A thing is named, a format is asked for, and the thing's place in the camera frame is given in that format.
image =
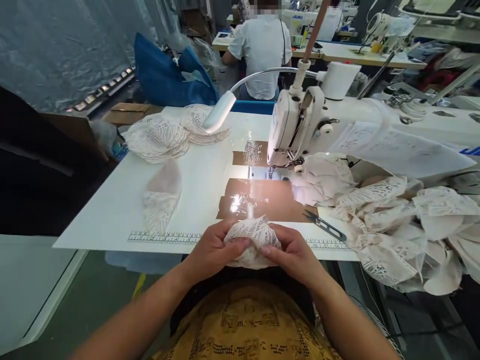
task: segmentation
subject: handwritten paper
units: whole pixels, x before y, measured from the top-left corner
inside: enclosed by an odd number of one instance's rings
[[[476,164],[444,144],[394,128],[377,136],[378,129],[374,123],[350,124],[329,151],[355,156],[392,174],[411,178],[457,171]]]

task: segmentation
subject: floor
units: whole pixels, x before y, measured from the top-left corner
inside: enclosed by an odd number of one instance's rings
[[[143,289],[159,277],[147,275]],[[0,360],[67,359],[79,344],[132,299],[138,280],[137,272],[106,264],[103,251],[90,251],[40,339],[0,356]],[[144,359],[159,348],[168,334],[168,328],[159,334]]]

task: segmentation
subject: worker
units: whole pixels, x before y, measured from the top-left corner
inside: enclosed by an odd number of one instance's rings
[[[280,267],[225,267],[252,244],[248,238],[223,242],[235,222],[207,228],[184,261],[98,329],[72,359],[140,359],[171,317],[171,337],[154,360],[399,360],[298,231],[270,225],[282,249],[266,245],[260,252]],[[235,279],[235,271],[243,278]],[[313,303],[328,340],[314,326]]]
[[[290,32],[279,15],[279,0],[256,0],[252,18],[235,32],[221,61],[231,65],[245,57],[246,75],[282,65],[292,66]],[[269,72],[248,80],[240,87],[240,100],[277,101],[278,72]]]

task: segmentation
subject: hand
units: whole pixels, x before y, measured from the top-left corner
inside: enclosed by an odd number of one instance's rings
[[[321,281],[325,270],[310,246],[295,229],[272,223],[269,226],[275,231],[283,250],[266,245],[260,248],[260,253],[279,265],[292,278],[312,289]]]
[[[226,219],[209,226],[190,255],[178,265],[190,287],[218,273],[252,244],[245,237],[224,243],[225,236],[236,222]]]

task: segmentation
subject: sewing machine brand logo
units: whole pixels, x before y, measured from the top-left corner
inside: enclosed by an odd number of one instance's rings
[[[460,154],[470,155],[470,156],[480,156],[480,146],[470,150],[468,147],[460,151]]]

